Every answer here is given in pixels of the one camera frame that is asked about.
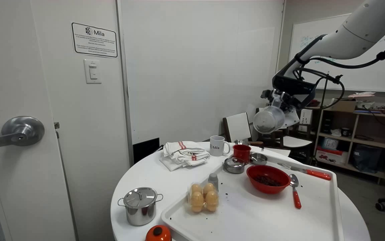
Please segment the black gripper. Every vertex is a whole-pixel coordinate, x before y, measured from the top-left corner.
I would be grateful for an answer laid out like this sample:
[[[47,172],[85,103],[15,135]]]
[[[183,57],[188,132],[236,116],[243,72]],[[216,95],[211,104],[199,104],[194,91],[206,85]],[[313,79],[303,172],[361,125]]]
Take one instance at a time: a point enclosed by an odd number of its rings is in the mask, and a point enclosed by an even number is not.
[[[279,89],[263,89],[261,97],[267,99],[270,105],[278,107],[283,112],[289,112],[291,109],[299,111],[311,103],[310,95],[299,100],[294,95],[290,95],[286,91]]]

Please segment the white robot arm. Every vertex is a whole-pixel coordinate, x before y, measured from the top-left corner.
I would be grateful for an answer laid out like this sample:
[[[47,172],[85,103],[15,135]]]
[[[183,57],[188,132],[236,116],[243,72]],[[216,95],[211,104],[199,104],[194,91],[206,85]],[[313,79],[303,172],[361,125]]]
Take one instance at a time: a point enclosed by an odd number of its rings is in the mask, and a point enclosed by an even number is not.
[[[273,88],[265,89],[262,97],[282,111],[305,108],[315,96],[318,81],[307,83],[303,72],[317,75],[341,85],[341,75],[331,76],[307,68],[310,61],[322,61],[338,68],[363,68],[385,60],[385,48],[374,58],[359,64],[342,64],[337,58],[358,57],[385,36],[385,0],[365,0],[335,30],[319,34],[309,41],[283,65],[271,80]]]

